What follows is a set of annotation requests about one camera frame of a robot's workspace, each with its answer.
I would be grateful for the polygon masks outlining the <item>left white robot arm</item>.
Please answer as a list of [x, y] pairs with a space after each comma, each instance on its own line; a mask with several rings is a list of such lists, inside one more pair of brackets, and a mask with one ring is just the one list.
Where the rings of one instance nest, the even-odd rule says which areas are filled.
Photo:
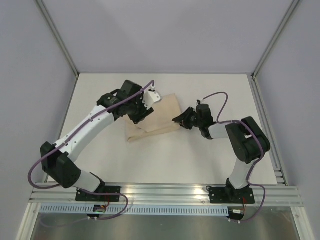
[[102, 199], [105, 183], [93, 173], [81, 170], [76, 161], [88, 144], [119, 118], [128, 116], [137, 124], [152, 114], [152, 104], [145, 103], [145, 99], [154, 97], [154, 102], [161, 99], [154, 85], [153, 80], [145, 87], [126, 80], [120, 89], [102, 95], [93, 110], [71, 132], [53, 144], [45, 142], [41, 146], [42, 170], [58, 186], [81, 189], [95, 201]]

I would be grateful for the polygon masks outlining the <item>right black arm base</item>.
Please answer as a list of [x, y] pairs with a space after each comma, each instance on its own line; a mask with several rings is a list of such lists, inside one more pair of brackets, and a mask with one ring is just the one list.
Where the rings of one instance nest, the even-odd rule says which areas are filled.
[[254, 204], [253, 189], [248, 185], [241, 189], [232, 186], [212, 187], [207, 186], [209, 201], [211, 204]]

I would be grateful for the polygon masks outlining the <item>beige cloth mat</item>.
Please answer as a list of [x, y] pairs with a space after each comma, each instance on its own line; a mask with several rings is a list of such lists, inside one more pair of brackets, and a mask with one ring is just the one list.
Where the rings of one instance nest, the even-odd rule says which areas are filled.
[[155, 103], [152, 107], [154, 112], [138, 124], [134, 124], [128, 116], [123, 117], [127, 142], [167, 134], [180, 128], [179, 124], [173, 122], [174, 118], [182, 114], [175, 94], [164, 96], [160, 102]]

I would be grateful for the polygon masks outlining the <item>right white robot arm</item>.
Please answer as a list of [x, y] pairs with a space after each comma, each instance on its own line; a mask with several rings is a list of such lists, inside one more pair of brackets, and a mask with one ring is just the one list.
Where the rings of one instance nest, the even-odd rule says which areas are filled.
[[219, 123], [214, 121], [208, 104], [200, 103], [196, 108], [189, 107], [181, 115], [172, 119], [187, 130], [198, 128], [207, 140], [229, 139], [236, 156], [232, 174], [227, 178], [225, 187], [208, 187], [211, 203], [239, 204], [246, 200], [255, 202], [253, 190], [248, 183], [252, 167], [271, 149], [270, 141], [251, 117], [241, 121]]

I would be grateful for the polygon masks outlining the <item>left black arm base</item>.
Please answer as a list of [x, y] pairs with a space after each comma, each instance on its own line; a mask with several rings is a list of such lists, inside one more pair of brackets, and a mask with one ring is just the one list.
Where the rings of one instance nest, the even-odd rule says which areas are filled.
[[75, 201], [76, 202], [119, 202], [121, 186], [100, 186], [94, 193], [86, 192], [81, 189], [77, 189]]

